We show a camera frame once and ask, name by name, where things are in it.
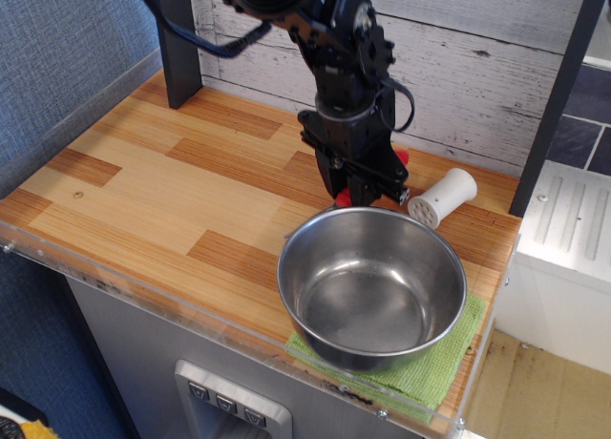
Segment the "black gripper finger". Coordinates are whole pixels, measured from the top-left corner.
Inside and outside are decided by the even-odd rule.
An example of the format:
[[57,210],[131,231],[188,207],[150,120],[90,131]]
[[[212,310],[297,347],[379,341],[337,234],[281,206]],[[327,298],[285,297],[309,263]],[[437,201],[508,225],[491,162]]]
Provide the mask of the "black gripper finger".
[[348,178],[352,206],[370,206],[383,196],[384,180],[377,174],[355,172]]
[[321,150],[317,150],[315,156],[320,175],[330,196],[333,199],[351,199],[343,160],[335,155],[328,156]]

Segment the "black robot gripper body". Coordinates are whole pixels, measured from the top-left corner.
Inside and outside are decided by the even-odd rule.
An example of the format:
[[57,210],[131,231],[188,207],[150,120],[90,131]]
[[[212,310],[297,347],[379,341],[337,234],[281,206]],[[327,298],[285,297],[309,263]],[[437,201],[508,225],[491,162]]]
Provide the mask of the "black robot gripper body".
[[390,129],[383,126],[379,114],[366,110],[341,118],[319,111],[301,111],[298,120],[303,126],[303,142],[315,153],[321,150],[328,156],[340,157],[348,178],[355,172],[379,175],[384,180],[381,187],[385,196],[399,203],[400,195],[408,188],[409,172],[395,156]]

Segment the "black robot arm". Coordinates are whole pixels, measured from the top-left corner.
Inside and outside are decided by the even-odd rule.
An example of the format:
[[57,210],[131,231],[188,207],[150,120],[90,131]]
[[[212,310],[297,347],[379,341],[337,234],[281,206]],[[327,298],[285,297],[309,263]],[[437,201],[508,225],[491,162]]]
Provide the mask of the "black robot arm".
[[327,192],[353,206],[382,196],[403,203],[409,173],[391,146],[396,93],[393,44],[370,0],[222,0],[288,32],[316,83],[315,108],[301,111],[302,140],[315,151]]

